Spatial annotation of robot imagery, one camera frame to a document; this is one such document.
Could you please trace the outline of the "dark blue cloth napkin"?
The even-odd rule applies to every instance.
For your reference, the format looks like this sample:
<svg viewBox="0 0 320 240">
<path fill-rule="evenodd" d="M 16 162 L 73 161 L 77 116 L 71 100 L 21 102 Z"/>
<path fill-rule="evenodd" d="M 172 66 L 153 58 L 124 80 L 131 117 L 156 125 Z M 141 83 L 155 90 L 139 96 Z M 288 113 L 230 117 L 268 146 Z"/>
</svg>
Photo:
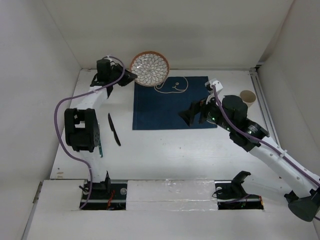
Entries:
<svg viewBox="0 0 320 240">
<path fill-rule="evenodd" d="M 134 85 L 132 129 L 136 131 L 189 129 L 179 112 L 208 95 L 207 76 L 172 76 L 147 87 Z"/>
</svg>

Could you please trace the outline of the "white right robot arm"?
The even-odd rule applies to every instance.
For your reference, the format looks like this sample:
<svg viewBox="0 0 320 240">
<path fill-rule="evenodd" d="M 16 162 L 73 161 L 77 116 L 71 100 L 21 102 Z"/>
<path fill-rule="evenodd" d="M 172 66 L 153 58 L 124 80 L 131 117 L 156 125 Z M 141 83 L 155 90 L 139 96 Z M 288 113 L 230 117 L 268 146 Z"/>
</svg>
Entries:
<svg viewBox="0 0 320 240">
<path fill-rule="evenodd" d="M 240 171 L 219 199 L 243 199 L 260 195 L 286 203 L 299 219 L 311 222 L 320 211 L 320 177 L 293 159 L 269 135 L 268 131 L 248 118 L 248 106 L 236 95 L 222 100 L 213 97 L 194 101 L 187 110 L 179 112 L 183 121 L 191 126 L 195 116 L 199 123 L 211 121 L 229 133 L 229 139 L 250 155 L 266 164 L 281 183 L 268 183 L 249 171 Z"/>
</svg>

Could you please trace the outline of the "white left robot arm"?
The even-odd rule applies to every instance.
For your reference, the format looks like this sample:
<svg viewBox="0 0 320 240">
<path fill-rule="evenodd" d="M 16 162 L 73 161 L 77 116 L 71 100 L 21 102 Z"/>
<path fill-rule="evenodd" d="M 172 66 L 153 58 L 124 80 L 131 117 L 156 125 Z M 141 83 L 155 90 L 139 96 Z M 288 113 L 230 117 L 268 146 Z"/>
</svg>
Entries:
<svg viewBox="0 0 320 240">
<path fill-rule="evenodd" d="M 106 56 L 96 61 L 89 92 L 74 108 L 64 111 L 65 143 L 80 153 L 89 165 L 89 177 L 81 189 L 89 200 L 93 196 L 107 198 L 111 192 L 111 180 L 101 158 L 101 133 L 97 111 L 110 97 L 114 85 L 126 86 L 137 76 L 125 69 L 117 58 Z"/>
</svg>

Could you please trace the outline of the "beige paper cup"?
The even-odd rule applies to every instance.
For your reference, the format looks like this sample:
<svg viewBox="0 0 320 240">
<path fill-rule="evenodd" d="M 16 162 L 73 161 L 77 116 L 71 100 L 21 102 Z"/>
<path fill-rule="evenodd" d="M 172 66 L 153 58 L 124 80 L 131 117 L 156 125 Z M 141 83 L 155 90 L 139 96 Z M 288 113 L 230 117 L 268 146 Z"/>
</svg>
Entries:
<svg viewBox="0 0 320 240">
<path fill-rule="evenodd" d="M 256 94 L 250 90 L 241 91 L 239 97 L 248 107 L 251 107 L 257 100 Z"/>
</svg>

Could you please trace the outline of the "floral plate with orange rim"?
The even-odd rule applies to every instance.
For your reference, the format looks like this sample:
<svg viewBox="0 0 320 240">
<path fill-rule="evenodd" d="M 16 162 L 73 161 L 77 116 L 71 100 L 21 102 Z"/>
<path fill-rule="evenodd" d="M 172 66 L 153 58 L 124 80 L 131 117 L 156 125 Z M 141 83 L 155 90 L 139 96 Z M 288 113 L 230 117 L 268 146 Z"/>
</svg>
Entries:
<svg viewBox="0 0 320 240">
<path fill-rule="evenodd" d="M 144 51 L 132 59 L 129 71 L 137 75 L 134 80 L 137 84 L 144 87 L 155 87 L 167 79 L 170 65 L 161 53 Z"/>
</svg>

